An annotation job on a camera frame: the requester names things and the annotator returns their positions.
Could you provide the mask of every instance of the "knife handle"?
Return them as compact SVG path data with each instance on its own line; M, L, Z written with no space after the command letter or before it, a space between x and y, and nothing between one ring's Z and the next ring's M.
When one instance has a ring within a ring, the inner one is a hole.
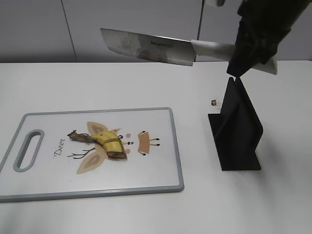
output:
M235 45L231 44L203 40L191 40L191 43L197 55L210 56L227 62L231 60L235 50ZM277 62L275 56L270 58L266 64L256 64L253 69L276 75Z

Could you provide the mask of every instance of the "brand logo on blade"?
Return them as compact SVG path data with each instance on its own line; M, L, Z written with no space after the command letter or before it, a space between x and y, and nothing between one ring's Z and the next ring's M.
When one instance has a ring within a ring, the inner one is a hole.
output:
M169 48L173 47L173 45L170 45L170 44L157 43L157 42L153 42L153 41L151 41L151 44L156 45L158 47L169 47Z

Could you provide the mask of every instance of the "banana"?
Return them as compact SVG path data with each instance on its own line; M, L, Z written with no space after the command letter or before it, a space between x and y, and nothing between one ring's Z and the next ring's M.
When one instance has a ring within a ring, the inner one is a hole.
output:
M88 142L96 141L101 144L109 157L126 158L125 150L122 142L115 133L100 132L89 136L88 134L78 134L74 130L68 134L69 138L75 141Z

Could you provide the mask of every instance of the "banana stem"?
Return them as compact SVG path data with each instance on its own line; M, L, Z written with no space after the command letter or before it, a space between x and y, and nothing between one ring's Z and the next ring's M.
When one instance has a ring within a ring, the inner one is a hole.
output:
M72 131L70 134L68 134L68 136L71 140L79 141L79 142L89 143L89 142L94 141L88 134L86 133L78 134L76 133L76 130Z

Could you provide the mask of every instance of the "white tabletop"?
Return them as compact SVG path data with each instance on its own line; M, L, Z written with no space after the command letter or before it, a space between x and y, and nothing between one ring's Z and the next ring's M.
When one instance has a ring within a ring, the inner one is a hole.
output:
M293 234L312 229L312 63L242 81L262 122L256 172L220 169L208 113L218 113L226 62L0 64L0 160L28 112L169 106L180 193L0 204L1 234Z

